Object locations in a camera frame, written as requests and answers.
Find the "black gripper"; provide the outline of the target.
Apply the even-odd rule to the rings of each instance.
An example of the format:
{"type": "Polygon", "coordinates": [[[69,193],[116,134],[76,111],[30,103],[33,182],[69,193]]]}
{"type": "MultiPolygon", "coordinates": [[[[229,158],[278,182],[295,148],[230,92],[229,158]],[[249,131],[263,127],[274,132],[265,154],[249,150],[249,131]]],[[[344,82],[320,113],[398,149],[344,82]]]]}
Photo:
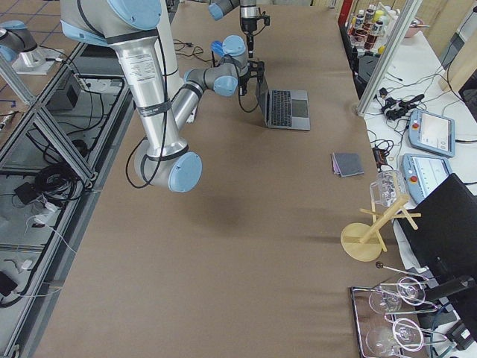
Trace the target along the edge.
{"type": "Polygon", "coordinates": [[[263,82],[265,73],[265,62],[261,60],[248,60],[245,72],[238,77],[238,93],[240,96],[247,94],[247,84],[250,79],[255,78],[258,84],[263,82]]]}
{"type": "Polygon", "coordinates": [[[257,6],[241,6],[240,7],[240,23],[241,30],[246,36],[247,53],[249,57],[253,56],[254,37],[258,28],[258,22],[262,20],[264,28],[270,25],[270,16],[266,12],[262,12],[257,6]]]}

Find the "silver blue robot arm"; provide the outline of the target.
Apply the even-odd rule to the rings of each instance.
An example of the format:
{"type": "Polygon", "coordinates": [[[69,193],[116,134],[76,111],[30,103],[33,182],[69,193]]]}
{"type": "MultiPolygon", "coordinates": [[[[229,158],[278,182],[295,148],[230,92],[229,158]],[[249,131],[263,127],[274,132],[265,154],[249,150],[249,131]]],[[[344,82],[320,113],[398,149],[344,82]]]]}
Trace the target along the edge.
{"type": "Polygon", "coordinates": [[[216,21],[224,18],[236,8],[240,10],[240,27],[246,36],[248,57],[253,58],[254,37],[259,33],[257,31],[258,22],[262,20],[263,28],[265,28],[270,25],[271,18],[261,11],[255,0],[218,0],[212,1],[208,6],[210,15],[216,21]]]}
{"type": "Polygon", "coordinates": [[[62,1],[60,22],[70,39],[115,51],[133,94],[146,137],[131,155],[142,185],[188,192],[200,180],[202,161],[180,136],[203,93],[229,97],[250,77],[251,60],[240,36],[211,45],[217,66],[192,69],[181,87],[163,1],[62,1]]]}

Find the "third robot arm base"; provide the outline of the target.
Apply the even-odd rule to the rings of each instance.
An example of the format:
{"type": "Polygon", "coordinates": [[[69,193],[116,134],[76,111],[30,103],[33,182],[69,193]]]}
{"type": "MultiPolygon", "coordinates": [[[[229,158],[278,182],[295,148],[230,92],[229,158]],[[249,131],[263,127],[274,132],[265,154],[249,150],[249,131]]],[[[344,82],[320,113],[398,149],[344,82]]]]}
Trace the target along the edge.
{"type": "Polygon", "coordinates": [[[20,75],[47,75],[59,54],[40,48],[26,24],[19,20],[1,23],[1,55],[20,75]]]}

